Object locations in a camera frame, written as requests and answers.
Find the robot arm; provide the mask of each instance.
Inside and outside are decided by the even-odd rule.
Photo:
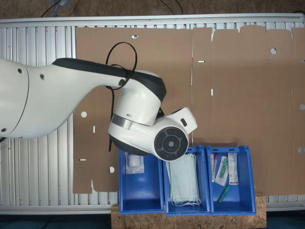
[[[69,58],[43,67],[0,59],[0,69],[2,137],[47,135],[70,117],[93,88],[119,87],[126,75],[125,70],[117,67]],[[139,155],[152,153],[164,160],[177,159],[185,153],[188,134],[197,127],[195,119],[184,108],[156,120],[165,95],[160,77],[145,71],[133,73],[121,89],[108,130],[119,148]],[[177,128],[176,132],[166,131],[169,127]],[[160,135],[165,135],[162,144],[169,141],[169,136],[176,139],[169,141],[168,147],[160,147]]]

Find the blue bin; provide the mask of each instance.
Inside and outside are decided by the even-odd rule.
[[[146,155],[144,173],[125,171],[125,152],[120,150],[120,213],[164,213],[161,160]]]
[[[164,178],[164,197],[165,197],[165,208],[166,216],[201,216],[201,215],[210,215],[210,200],[209,200],[209,189],[208,189],[208,179],[205,166],[205,156],[204,156],[204,147],[195,146],[189,147],[187,152],[195,153],[196,158],[196,172],[197,172],[197,181],[199,188],[199,195],[201,199],[200,206],[183,206],[175,207],[172,205],[170,199],[171,185],[168,179],[166,162],[163,161],[163,178]]]
[[[221,204],[217,203],[224,190],[215,182],[212,182],[210,153],[218,153],[216,173],[220,166],[221,157],[228,153],[237,153],[238,185],[230,186]],[[215,216],[225,215],[256,215],[254,184],[252,175],[251,156],[248,146],[240,147],[206,147],[206,159],[208,165],[208,177],[210,187],[211,212]]]

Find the cardboard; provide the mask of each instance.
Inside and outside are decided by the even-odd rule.
[[[153,72],[163,78],[167,94],[162,103],[166,114],[192,103],[192,31],[164,29],[77,28],[76,58],[105,63],[110,49],[129,42],[138,54],[137,70]],[[134,65],[134,52],[127,44],[117,46],[108,64],[127,69]],[[116,101],[120,92],[115,92]],[[74,112],[74,193],[117,191],[119,151],[108,152],[112,93],[104,86],[95,88]],[[87,112],[82,118],[81,112]]]
[[[295,42],[261,26],[217,30],[212,42],[212,29],[193,35],[194,145],[248,145],[254,185],[267,195],[305,193],[305,30],[293,32]]]
[[[164,112],[192,108],[193,145],[249,145],[256,188],[266,195],[305,193],[305,154],[298,152],[305,146],[305,29],[294,28],[294,40],[289,30],[254,25],[216,30],[213,41],[212,28],[77,28],[76,36],[76,57],[101,63],[114,44],[131,43],[137,70],[165,82]],[[131,69],[132,49],[118,46],[113,63]],[[91,193],[91,180],[96,191],[118,188],[118,149],[108,152],[110,108],[111,92],[98,87],[75,110],[74,193]],[[88,118],[81,118],[87,110]],[[85,156],[86,163],[78,160]]]

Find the packaged item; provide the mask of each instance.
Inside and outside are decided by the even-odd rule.
[[[220,166],[215,178],[215,182],[219,185],[225,186],[228,178],[228,157],[222,156],[220,161]]]
[[[126,153],[126,174],[144,173],[143,156]]]
[[[210,153],[210,160],[211,160],[211,175],[212,175],[212,182],[215,182],[213,169],[214,169],[214,154]]]
[[[186,205],[200,205],[196,156],[185,154],[175,161],[166,162],[167,173],[171,184],[172,205],[182,207]]]
[[[237,153],[228,153],[229,185],[238,185]]]
[[[215,158],[214,158],[214,162],[213,162],[213,168],[212,169],[212,182],[215,182],[215,171],[216,171],[216,165],[217,165],[217,161],[218,161],[218,154],[215,154]]]

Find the wooden board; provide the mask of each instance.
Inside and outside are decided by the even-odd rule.
[[[163,214],[121,215],[119,206],[111,211],[112,229],[249,229],[265,228],[266,197],[256,195],[256,216],[179,216],[166,217]]]

